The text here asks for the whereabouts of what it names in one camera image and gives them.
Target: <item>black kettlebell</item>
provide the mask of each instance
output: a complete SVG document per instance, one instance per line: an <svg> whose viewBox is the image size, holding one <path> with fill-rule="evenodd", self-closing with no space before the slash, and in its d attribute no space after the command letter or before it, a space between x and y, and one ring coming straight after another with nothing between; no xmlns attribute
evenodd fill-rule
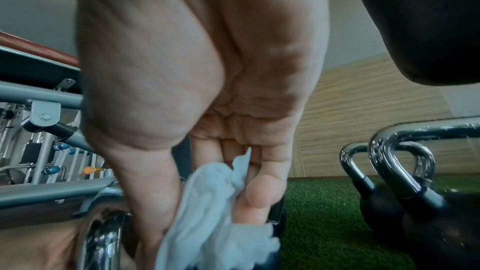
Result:
<svg viewBox="0 0 480 270"><path fill-rule="evenodd" d="M394 125L377 132L369 157L407 213L405 239L418 269L480 269L480 193L443 195L418 183L398 162L394 147L402 141L480 137L480 117Z"/></svg>
<svg viewBox="0 0 480 270"><path fill-rule="evenodd" d="M375 185L353 161L356 153L367 152L368 142L355 142L340 151L340 163L360 193L360 212L368 227L384 243L399 250L406 250L402 220L405 208L386 183ZM403 142L398 151L408 151L416 157L414 175L426 187L432 186L431 177L435 171L433 153L423 144Z"/></svg>

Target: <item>hand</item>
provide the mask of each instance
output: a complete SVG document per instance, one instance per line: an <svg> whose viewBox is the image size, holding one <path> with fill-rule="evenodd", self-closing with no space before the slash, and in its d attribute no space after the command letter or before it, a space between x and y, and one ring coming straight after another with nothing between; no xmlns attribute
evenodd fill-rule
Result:
<svg viewBox="0 0 480 270"><path fill-rule="evenodd" d="M0 230L0 265L8 270L71 270L81 222L26 226ZM121 270L135 270L122 247Z"/></svg>
<svg viewBox="0 0 480 270"><path fill-rule="evenodd" d="M78 0L84 133L125 190L146 257L175 216L171 148L187 134L195 168L252 147L234 220L265 222L328 36L328 0Z"/></svg>

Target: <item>red upholstery edge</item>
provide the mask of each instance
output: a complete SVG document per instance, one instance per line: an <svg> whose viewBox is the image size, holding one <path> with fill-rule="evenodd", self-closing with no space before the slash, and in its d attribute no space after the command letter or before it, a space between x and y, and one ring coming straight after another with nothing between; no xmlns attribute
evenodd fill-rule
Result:
<svg viewBox="0 0 480 270"><path fill-rule="evenodd" d="M61 64L73 67L79 66L79 61L75 56L56 51L2 31L0 31L0 46L42 57Z"/></svg>

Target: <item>green artificial turf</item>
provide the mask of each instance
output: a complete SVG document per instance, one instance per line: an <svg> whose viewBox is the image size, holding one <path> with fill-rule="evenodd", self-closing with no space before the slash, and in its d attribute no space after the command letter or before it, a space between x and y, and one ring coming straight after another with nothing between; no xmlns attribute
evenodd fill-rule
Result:
<svg viewBox="0 0 480 270"><path fill-rule="evenodd" d="M480 192L480 177L438 177L440 189ZM282 270L414 270L407 253L375 239L363 221L349 180L291 180Z"/></svg>

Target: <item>white cloth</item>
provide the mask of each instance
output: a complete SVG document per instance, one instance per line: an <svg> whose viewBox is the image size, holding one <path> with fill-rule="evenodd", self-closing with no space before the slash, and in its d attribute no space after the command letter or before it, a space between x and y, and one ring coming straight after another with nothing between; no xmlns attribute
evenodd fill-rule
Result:
<svg viewBox="0 0 480 270"><path fill-rule="evenodd" d="M252 270L279 250L271 223L232 223L237 196L245 188L251 149L228 165L198 168L183 188L176 219L158 251L155 270Z"/></svg>

